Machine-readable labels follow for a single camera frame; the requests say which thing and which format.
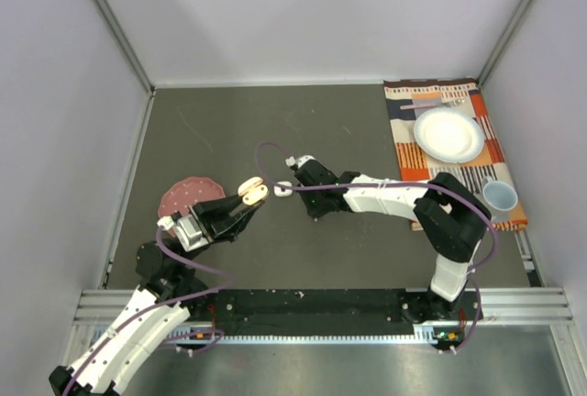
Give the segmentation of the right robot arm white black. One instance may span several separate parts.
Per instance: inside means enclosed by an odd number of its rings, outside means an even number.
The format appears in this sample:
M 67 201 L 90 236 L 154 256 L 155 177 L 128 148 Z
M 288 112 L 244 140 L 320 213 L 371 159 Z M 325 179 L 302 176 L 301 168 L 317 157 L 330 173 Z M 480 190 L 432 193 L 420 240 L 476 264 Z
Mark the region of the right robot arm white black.
M 440 172 L 430 181 L 375 179 L 345 171 L 337 176 L 310 155 L 285 160 L 298 181 L 308 215 L 375 213 L 419 223 L 437 252 L 429 285 L 428 308 L 441 319 L 461 305 L 472 260 L 491 224 L 490 211 L 453 175 Z

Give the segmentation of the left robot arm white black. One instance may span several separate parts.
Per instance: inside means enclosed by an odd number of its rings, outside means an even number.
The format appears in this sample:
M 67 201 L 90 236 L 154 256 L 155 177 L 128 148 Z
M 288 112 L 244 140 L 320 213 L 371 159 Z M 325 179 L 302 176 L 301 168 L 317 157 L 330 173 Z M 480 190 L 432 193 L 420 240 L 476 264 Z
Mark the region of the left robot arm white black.
M 154 241 L 138 250 L 139 286 L 115 321 L 69 366 L 49 377 L 56 395 L 119 395 L 167 335 L 207 311 L 206 296 L 220 292 L 199 281 L 202 270 L 230 277 L 195 262 L 214 244 L 233 242 L 263 206 L 251 195 L 196 203 L 187 214 L 174 212 L 157 222 Z

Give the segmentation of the pink earbud charging case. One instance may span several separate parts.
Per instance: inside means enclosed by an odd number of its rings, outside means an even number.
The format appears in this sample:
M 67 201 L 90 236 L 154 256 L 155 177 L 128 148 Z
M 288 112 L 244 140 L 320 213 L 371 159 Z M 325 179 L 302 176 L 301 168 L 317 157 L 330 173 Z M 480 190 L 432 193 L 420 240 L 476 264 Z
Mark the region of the pink earbud charging case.
M 238 196 L 242 199 L 242 203 L 247 206 L 264 201 L 268 195 L 269 189 L 265 185 L 264 180 L 259 176 L 242 182 L 238 187 Z

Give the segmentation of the white earbud charging case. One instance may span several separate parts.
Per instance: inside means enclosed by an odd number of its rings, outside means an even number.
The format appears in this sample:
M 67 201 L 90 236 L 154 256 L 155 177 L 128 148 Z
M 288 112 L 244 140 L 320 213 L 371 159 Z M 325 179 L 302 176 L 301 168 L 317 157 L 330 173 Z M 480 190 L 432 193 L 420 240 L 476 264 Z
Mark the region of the white earbud charging case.
M 289 181 L 279 181 L 273 186 L 277 198 L 285 198 L 294 194 L 293 185 Z

